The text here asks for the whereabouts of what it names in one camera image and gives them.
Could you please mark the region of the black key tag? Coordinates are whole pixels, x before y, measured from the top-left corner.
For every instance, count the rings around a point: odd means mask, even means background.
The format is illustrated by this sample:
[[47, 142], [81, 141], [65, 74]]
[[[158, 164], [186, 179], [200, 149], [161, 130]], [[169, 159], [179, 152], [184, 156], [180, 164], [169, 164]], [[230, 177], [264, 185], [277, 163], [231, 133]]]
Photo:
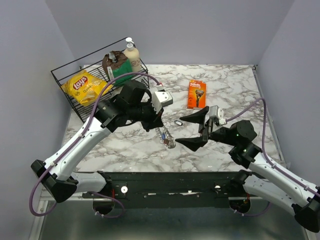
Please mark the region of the black key tag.
[[179, 120], [175, 120], [174, 123], [176, 125], [178, 125], [178, 126], [182, 126], [183, 125], [183, 123], [181, 121], [179, 121]]

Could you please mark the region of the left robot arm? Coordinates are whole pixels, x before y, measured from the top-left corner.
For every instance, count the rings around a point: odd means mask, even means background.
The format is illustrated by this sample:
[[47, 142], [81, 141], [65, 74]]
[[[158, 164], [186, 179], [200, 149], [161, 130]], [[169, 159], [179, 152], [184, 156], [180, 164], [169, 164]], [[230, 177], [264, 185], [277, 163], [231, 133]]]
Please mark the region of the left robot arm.
[[150, 92], [143, 83], [131, 80], [119, 94], [100, 101], [97, 111], [56, 154], [45, 161], [35, 160], [31, 169], [57, 203], [75, 193], [95, 192], [104, 198], [111, 185], [103, 172], [75, 172], [78, 163], [103, 139], [128, 121], [140, 122], [147, 132], [163, 127], [164, 106], [173, 103], [171, 94], [160, 84]]

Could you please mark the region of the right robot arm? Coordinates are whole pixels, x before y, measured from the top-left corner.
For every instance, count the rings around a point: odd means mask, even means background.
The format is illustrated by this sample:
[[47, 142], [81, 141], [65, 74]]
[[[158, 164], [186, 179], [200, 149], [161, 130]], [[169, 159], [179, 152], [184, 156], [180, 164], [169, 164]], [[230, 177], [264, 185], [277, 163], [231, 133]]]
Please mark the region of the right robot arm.
[[320, 188], [272, 160], [264, 149], [253, 143], [257, 137], [249, 120], [225, 127], [227, 120], [218, 106], [180, 117], [181, 121], [199, 125], [198, 137], [177, 138], [176, 142], [195, 152], [209, 140], [232, 146], [231, 159], [245, 169], [230, 183], [230, 191], [261, 197], [294, 216], [305, 229], [320, 231]]

